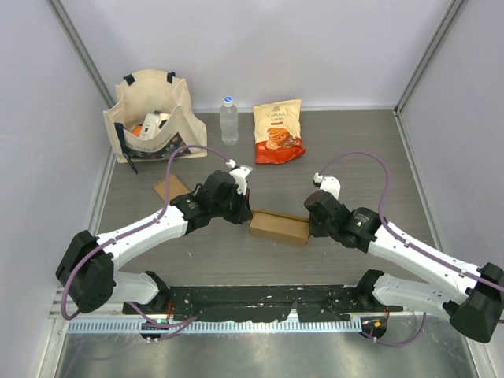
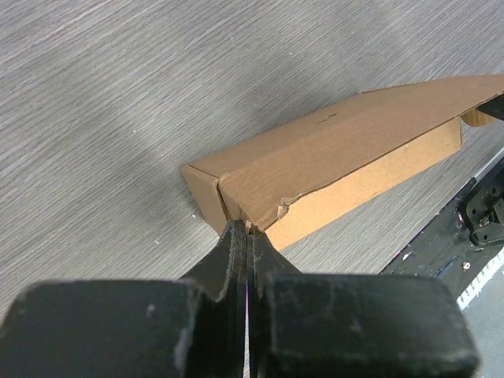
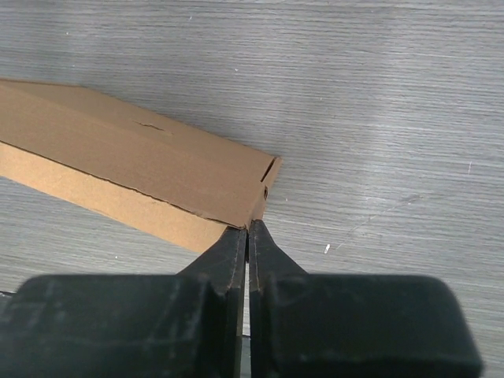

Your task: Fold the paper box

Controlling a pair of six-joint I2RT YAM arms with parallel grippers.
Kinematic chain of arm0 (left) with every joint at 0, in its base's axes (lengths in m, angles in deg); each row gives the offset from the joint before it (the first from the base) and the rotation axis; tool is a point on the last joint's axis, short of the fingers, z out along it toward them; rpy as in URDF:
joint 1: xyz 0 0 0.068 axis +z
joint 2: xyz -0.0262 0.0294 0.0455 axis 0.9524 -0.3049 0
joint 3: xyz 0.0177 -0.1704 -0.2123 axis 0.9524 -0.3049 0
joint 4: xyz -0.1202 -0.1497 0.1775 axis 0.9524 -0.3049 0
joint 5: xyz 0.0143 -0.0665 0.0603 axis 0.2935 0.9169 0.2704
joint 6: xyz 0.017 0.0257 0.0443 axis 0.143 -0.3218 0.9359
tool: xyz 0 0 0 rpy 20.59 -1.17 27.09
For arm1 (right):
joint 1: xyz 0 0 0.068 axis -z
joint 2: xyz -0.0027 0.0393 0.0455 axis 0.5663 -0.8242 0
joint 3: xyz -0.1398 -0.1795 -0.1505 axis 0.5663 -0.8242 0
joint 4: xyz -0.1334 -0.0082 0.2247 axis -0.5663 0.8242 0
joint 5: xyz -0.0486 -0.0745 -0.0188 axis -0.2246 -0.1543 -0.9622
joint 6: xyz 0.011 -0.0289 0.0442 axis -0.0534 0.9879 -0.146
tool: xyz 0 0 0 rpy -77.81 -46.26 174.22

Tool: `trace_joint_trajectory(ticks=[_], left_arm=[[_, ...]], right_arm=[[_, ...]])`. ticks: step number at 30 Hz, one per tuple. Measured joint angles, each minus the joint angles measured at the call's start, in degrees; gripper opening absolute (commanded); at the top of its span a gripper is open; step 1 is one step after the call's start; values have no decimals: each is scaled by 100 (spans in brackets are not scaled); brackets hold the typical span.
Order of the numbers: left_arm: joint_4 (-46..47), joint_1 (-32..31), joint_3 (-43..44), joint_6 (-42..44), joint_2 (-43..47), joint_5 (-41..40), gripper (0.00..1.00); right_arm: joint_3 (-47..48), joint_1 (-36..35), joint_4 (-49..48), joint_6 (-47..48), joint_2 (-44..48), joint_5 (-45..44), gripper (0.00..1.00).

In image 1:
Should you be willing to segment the small brown cardboard box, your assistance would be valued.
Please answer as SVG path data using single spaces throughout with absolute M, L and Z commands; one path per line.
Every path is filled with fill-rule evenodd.
M 171 202 L 174 198 L 185 195 L 190 190 L 173 174 L 168 179 L 163 179 L 154 185 L 154 190 L 161 197 L 163 201 L 168 200 Z

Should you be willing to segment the large cardboard box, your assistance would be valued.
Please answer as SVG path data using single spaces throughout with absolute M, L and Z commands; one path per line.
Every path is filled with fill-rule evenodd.
M 251 235 L 264 239 L 304 246 L 309 240 L 309 220 L 306 217 L 254 210 L 249 231 Z

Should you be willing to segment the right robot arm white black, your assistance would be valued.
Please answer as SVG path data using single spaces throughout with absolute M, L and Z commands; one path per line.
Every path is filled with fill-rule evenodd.
M 304 206 L 317 233 L 346 248 L 391 261 L 421 278 L 402 282 L 383 274 L 359 287 L 360 308 L 381 304 L 436 315 L 469 339 L 488 343 L 503 313 L 503 270 L 488 262 L 479 267 L 436 250 L 406 234 L 377 212 L 349 210 L 333 194 L 318 190 Z

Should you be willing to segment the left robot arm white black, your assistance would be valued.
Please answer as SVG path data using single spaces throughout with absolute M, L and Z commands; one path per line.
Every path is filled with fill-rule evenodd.
M 167 310 L 170 293 L 154 272 L 139 274 L 122 267 L 172 239 L 184 237 L 221 217 L 232 224 L 251 220 L 247 178 L 252 169 L 241 165 L 217 170 L 192 192 L 175 197 L 166 209 L 113 232 L 76 234 L 55 276 L 80 313 L 92 313 L 107 302 L 120 303 L 125 313 L 140 309 L 158 314 Z

